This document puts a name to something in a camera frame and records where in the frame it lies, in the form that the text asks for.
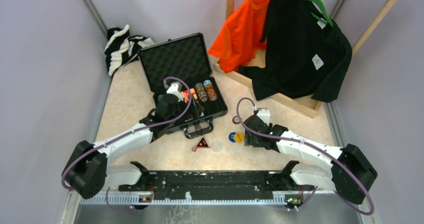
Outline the orange boxed card deck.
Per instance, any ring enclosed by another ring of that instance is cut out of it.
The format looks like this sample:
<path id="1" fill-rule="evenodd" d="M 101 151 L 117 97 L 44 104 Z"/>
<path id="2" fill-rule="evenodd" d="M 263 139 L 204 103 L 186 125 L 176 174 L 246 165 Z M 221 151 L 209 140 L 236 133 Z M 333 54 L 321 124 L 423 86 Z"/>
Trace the orange boxed card deck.
<path id="1" fill-rule="evenodd" d="M 194 101 L 196 103 L 199 102 L 198 97 L 197 97 L 197 93 L 195 91 L 194 88 L 191 88 L 189 91 L 188 90 L 183 90 L 180 92 L 184 102 L 187 104 L 190 100 L 190 98 L 194 99 Z"/>

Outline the orange black 100 chip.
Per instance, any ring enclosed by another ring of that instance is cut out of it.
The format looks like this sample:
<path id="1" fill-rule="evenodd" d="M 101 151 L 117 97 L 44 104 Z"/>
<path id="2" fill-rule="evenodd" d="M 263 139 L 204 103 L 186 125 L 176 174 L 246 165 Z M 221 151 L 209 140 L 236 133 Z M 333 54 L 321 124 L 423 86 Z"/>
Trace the orange black 100 chip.
<path id="1" fill-rule="evenodd" d="M 238 116 L 234 116 L 233 118 L 232 118 L 232 123 L 233 124 L 235 124 L 235 125 L 238 125 L 238 124 L 240 124 L 240 118 L 238 117 Z"/>

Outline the black poker set case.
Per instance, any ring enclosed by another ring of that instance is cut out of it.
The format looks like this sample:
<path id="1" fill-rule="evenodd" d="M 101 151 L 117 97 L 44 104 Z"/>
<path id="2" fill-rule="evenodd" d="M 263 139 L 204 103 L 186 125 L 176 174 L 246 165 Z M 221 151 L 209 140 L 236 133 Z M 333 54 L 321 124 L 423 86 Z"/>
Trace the black poker set case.
<path id="1" fill-rule="evenodd" d="M 210 133 L 213 119 L 228 112 L 202 33 L 143 47 L 137 57 L 155 102 L 139 122 L 150 127 L 153 141 L 177 131 L 188 139 Z"/>

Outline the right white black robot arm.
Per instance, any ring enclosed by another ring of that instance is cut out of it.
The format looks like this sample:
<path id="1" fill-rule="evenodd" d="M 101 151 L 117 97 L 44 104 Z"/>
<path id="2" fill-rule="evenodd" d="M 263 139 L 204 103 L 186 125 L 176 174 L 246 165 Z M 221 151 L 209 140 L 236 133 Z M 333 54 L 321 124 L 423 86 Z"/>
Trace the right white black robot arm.
<path id="1" fill-rule="evenodd" d="M 285 167 L 281 183 L 287 190 L 309 185 L 335 191 L 346 201 L 361 204 L 378 173 L 359 147 L 330 146 L 302 137 L 269 122 L 270 111 L 260 108 L 243 121 L 246 146 L 264 148 L 302 159 Z"/>

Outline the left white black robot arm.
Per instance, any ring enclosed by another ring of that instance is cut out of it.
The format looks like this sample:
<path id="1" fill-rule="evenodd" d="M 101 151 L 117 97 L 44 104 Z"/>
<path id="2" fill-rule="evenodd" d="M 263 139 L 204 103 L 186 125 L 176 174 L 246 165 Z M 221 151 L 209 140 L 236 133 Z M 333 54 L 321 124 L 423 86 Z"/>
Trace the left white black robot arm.
<path id="1" fill-rule="evenodd" d="M 65 189 L 76 191 L 83 199 L 90 199 L 104 187 L 131 185 L 138 191 L 149 187 L 150 177 L 134 164 L 111 164 L 168 134 L 171 125 L 182 119 L 195 104 L 191 94 L 184 103 L 181 90 L 190 87 L 183 80 L 169 76 L 163 80 L 163 86 L 166 92 L 156 108 L 133 127 L 102 141 L 90 143 L 83 140 L 75 146 L 61 174 Z"/>

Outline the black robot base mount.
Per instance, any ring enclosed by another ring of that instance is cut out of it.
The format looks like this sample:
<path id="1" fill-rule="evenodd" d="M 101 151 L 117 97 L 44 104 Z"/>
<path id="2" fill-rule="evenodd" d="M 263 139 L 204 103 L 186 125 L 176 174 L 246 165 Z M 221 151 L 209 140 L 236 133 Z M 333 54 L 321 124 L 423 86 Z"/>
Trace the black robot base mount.
<path id="1" fill-rule="evenodd" d="M 135 184 L 119 185 L 121 192 L 153 192 L 153 199 L 182 200 L 189 193 L 194 201 L 271 200 L 274 192 L 312 191 L 300 186 L 285 170 L 148 170 L 137 161 L 141 171 Z"/>

